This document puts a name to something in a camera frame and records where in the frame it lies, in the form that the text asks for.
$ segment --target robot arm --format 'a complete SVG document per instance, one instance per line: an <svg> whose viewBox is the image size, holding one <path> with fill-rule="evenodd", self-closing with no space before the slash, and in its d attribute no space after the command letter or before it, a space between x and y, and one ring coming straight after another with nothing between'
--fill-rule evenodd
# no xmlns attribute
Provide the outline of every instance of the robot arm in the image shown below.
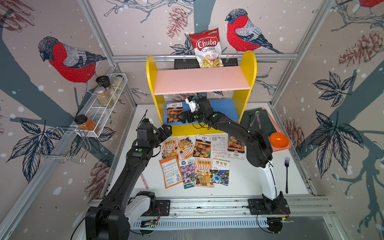
<svg viewBox="0 0 384 240"><path fill-rule="evenodd" d="M157 129L150 123L144 123L137 129L137 134L138 138L127 152L126 164L115 185L98 207L88 209L85 216L87 240L128 239L131 224L142 214L155 212L153 192L139 192L130 202L128 198L153 156L153 149L172 135L172 127L163 125Z"/></svg>
<svg viewBox="0 0 384 240"><path fill-rule="evenodd" d="M247 147L247 160L258 169L263 187L264 206L270 211L276 210L284 198L274 179L273 166L270 163L273 150L265 132L262 129L255 131L246 128L223 113L215 112L207 97L196 99L190 96L185 102L190 106L191 111L181 114L179 120L183 123L204 122L208 127L234 136Z"/></svg>

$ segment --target wooden bookshelf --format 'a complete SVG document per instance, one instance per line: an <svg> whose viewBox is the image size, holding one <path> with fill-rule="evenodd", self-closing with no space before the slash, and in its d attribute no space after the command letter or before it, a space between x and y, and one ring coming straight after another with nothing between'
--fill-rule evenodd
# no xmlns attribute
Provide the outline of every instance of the wooden bookshelf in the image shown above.
<svg viewBox="0 0 384 240"><path fill-rule="evenodd" d="M166 94L231 90L233 90L232 99L211 100L210 102L215 111L220 111L234 121L240 122L255 83L256 73L256 56L252 51L246 51L243 54L240 66L219 68L158 71L154 57L152 55L147 57L148 85L162 124L167 124L167 103L164 99ZM187 105L183 104L185 105L184 111L189 110ZM172 125L173 136L222 133L213 128L210 130L196 129L190 123L170 125Z"/></svg>

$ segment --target orange bowl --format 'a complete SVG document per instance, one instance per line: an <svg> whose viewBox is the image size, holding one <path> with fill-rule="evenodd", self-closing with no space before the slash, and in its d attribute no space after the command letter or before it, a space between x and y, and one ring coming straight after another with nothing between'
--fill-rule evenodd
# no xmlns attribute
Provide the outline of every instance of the orange bowl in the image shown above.
<svg viewBox="0 0 384 240"><path fill-rule="evenodd" d="M289 140L284 134L274 132L271 134L271 143L276 147L284 148L288 147Z"/></svg>

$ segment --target seed packet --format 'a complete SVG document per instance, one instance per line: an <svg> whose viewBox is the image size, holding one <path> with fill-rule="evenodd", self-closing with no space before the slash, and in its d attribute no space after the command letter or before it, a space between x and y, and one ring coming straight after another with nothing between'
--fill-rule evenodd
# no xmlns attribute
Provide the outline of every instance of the seed packet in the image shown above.
<svg viewBox="0 0 384 240"><path fill-rule="evenodd" d="M195 186L195 158L179 159L184 189Z"/></svg>
<svg viewBox="0 0 384 240"><path fill-rule="evenodd" d="M178 122L177 115L183 112L183 103L167 104L167 123Z"/></svg>
<svg viewBox="0 0 384 240"><path fill-rule="evenodd" d="M213 159L210 181L228 186L228 182L229 182L229 161L228 160L217 159L217 158Z"/></svg>
<svg viewBox="0 0 384 240"><path fill-rule="evenodd" d="M212 170L211 158L195 158L195 186L196 187L215 187L214 183L210 181Z"/></svg>
<svg viewBox="0 0 384 240"><path fill-rule="evenodd" d="M164 174L166 189L183 181L177 156L159 160Z"/></svg>
<svg viewBox="0 0 384 240"><path fill-rule="evenodd" d="M190 34L192 47L201 68L223 67L218 28Z"/></svg>
<svg viewBox="0 0 384 240"><path fill-rule="evenodd" d="M211 157L227 159L227 136L226 135L213 135L211 136Z"/></svg>
<svg viewBox="0 0 384 240"><path fill-rule="evenodd" d="M179 139L180 159L188 159L193 157L193 144L189 136Z"/></svg>
<svg viewBox="0 0 384 240"><path fill-rule="evenodd" d="M163 147L161 149L161 158L166 159L169 157L178 156L178 145L177 145L177 137L170 137L166 142L163 143Z"/></svg>
<svg viewBox="0 0 384 240"><path fill-rule="evenodd" d="M207 135L196 135L194 157L211 157L211 137Z"/></svg>
<svg viewBox="0 0 384 240"><path fill-rule="evenodd" d="M245 159L245 145L228 134L228 157Z"/></svg>

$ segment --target green mat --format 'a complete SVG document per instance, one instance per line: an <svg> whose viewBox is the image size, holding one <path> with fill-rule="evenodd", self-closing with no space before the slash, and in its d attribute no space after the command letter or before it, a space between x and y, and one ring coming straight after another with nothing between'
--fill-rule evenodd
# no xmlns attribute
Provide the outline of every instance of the green mat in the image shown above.
<svg viewBox="0 0 384 240"><path fill-rule="evenodd" d="M265 133L267 134L267 136L269 137L271 136L272 133L277 132L271 120L269 119L267 111L262 108L245 111L243 114L243 117L241 118L240 124L243 125L244 127L248 127L253 130L259 130L257 119L255 119L255 121L253 122L252 127L249 126L249 124L252 123L253 119L256 117L255 116L256 111L259 111L260 125L262 129L265 131Z"/></svg>

